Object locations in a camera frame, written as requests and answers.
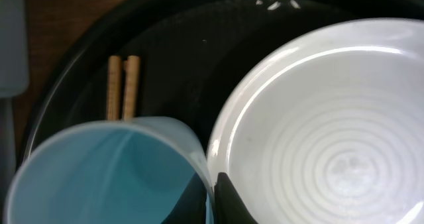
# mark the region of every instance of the black plate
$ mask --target black plate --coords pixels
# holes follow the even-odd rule
[[[225,100],[279,46],[369,17],[424,18],[420,0],[128,0],[62,58],[28,122],[20,163],[49,136],[105,117],[107,58],[142,57],[137,115],[187,123],[203,147]]]

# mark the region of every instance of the concentric rings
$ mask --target concentric rings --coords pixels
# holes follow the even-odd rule
[[[262,159],[266,200],[279,221],[402,219],[422,196],[420,112],[392,94],[363,89],[321,93],[287,112]]]

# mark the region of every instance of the chopsticks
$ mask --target chopsticks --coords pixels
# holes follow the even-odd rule
[[[138,56],[129,56],[128,60],[123,62],[119,56],[111,56],[109,58],[109,74],[107,81],[106,118],[108,121],[119,120],[121,72],[123,69],[126,71],[126,79],[122,119],[128,121],[135,116],[140,58]]]

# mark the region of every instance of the gray object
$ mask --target gray object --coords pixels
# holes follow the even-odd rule
[[[0,219],[15,174],[11,98],[28,86],[27,35],[23,0],[0,0]]]
[[[28,86],[27,36],[23,0],[0,0],[0,98]]]

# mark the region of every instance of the black round tray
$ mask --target black round tray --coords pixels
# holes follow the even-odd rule
[[[49,136],[105,118],[107,59],[139,55],[137,115],[188,124],[204,148],[225,100],[286,42],[369,17],[424,18],[423,0],[128,0],[65,54],[33,107],[19,164]]]

